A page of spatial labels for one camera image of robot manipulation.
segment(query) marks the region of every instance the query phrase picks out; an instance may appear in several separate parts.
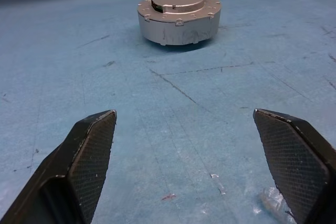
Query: scratched surface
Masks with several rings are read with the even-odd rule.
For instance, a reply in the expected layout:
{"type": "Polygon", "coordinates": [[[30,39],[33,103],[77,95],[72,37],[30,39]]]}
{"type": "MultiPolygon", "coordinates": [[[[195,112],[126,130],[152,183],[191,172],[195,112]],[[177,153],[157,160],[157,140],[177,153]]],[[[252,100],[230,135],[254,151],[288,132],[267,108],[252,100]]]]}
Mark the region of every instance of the scratched surface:
{"type": "Polygon", "coordinates": [[[253,109],[336,146],[334,0],[221,0],[215,39],[185,47],[141,37],[139,1],[0,0],[0,216],[76,121],[116,109],[94,224],[276,223],[253,109]]]}

